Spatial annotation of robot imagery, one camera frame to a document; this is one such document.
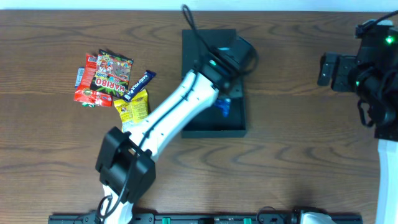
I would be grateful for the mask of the blue Oreo cookie pack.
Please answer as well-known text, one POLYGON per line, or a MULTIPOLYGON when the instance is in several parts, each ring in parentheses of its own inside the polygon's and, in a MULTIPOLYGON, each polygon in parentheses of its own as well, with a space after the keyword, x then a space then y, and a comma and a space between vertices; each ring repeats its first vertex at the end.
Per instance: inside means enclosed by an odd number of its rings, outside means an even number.
POLYGON ((224 117, 228 117, 231 107, 231 99, 217 99, 214 103, 214 106, 221 110, 221 113, 224 117))

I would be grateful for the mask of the dark green lidded box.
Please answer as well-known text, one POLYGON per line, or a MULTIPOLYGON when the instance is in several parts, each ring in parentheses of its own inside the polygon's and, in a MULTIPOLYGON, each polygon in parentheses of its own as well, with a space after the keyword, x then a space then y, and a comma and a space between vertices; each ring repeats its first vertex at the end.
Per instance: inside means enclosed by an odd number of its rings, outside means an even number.
MULTIPOLYGON (((198 33, 211 47, 227 47, 236 37, 234 29, 202 29, 198 33)), ((182 31, 182 78, 193 68, 198 58, 197 46, 192 30, 182 31)), ((228 117, 211 106, 196 115, 183 129, 183 138, 242 138, 247 133, 245 96, 231 99, 228 117)))

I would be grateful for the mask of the dark blue Dairy Milk bar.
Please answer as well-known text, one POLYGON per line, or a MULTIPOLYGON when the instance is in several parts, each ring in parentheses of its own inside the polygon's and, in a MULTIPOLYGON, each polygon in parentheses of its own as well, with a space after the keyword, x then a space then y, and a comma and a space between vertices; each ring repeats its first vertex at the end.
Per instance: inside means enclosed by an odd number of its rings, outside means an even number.
POLYGON ((125 102, 131 102, 132 99, 156 76, 156 73, 146 70, 143 76, 133 84, 130 89, 121 97, 125 102))

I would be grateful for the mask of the black Haribo candy bag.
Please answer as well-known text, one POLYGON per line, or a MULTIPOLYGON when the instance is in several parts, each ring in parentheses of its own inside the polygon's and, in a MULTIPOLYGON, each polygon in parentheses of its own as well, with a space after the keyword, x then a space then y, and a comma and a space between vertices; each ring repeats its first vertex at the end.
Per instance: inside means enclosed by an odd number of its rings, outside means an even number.
POLYGON ((99 49, 90 89, 120 98, 129 87, 134 60, 99 49))

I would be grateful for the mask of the red candy bag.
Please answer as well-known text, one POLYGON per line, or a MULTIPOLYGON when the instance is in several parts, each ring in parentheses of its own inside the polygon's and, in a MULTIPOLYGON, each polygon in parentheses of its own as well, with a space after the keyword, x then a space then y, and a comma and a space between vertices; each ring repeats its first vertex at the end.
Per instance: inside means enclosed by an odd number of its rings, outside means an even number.
POLYGON ((74 94, 74 101, 93 106, 111 107, 112 96, 90 88, 91 81, 95 75, 97 58, 86 54, 84 72, 74 94))

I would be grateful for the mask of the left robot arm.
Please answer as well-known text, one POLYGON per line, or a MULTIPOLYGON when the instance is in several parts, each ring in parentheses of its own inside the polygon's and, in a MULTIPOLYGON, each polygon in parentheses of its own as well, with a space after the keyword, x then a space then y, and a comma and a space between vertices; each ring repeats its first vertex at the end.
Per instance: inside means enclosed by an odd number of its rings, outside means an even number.
POLYGON ((208 59, 189 70, 177 89, 149 116, 122 132, 104 136, 95 168, 105 196, 96 216, 102 223, 129 223, 133 205, 155 181, 155 163, 168 143, 197 114, 216 101, 222 88, 230 90, 242 75, 236 62, 208 59))

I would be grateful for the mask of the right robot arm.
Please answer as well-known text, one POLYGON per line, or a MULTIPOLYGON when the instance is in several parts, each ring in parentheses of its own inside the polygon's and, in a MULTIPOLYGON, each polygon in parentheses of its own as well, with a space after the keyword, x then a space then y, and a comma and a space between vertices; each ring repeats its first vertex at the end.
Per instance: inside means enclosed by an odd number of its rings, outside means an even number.
POLYGON ((355 28, 356 55, 326 52, 318 85, 355 93, 360 122, 374 128, 380 180, 376 223, 397 223, 397 27, 371 19, 355 28))

